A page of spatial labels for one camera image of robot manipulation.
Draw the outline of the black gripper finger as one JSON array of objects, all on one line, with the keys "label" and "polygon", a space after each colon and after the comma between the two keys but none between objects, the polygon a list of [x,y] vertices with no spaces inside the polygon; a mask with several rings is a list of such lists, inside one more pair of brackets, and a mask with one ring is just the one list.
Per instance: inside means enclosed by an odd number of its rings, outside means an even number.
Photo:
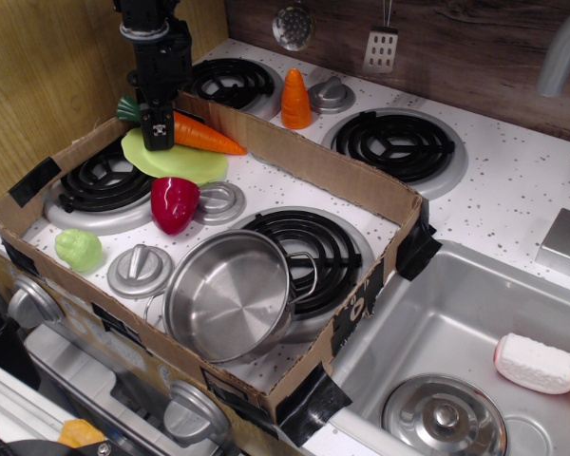
[{"label": "black gripper finger", "polygon": [[140,123],[144,147],[147,150],[163,151],[174,146],[175,123],[171,104],[140,104]]}]

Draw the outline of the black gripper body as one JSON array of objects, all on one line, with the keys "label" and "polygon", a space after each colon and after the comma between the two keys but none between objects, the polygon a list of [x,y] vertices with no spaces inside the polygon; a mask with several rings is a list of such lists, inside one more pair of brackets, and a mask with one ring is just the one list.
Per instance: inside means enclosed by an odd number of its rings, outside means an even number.
[{"label": "black gripper body", "polygon": [[192,77],[192,37],[187,23],[175,16],[125,23],[125,39],[134,49],[129,83],[151,108],[170,106]]}]

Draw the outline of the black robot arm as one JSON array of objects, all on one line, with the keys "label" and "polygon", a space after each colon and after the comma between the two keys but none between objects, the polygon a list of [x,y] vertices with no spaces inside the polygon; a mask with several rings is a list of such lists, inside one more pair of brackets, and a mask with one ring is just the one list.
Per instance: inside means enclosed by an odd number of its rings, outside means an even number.
[{"label": "black robot arm", "polygon": [[175,15],[176,1],[122,0],[120,33],[134,51],[127,81],[136,91],[143,143],[150,151],[175,144],[174,100],[192,79],[192,37]]}]

